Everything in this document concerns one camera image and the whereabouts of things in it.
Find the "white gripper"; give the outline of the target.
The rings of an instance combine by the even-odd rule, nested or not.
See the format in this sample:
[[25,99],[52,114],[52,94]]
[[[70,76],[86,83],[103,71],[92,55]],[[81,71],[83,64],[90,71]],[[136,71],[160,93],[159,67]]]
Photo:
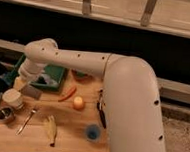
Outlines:
[[20,77],[17,77],[13,84],[15,90],[20,91],[28,82],[36,80],[43,72],[44,67],[45,64],[38,64],[27,59],[22,62],[18,72]]

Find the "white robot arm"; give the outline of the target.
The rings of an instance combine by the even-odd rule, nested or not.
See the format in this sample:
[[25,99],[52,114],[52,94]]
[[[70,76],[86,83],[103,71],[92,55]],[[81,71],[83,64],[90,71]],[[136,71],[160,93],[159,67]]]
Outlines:
[[60,65],[103,79],[110,152],[166,152],[157,77],[139,57],[62,50],[55,40],[25,45],[19,75],[26,82],[46,65]]

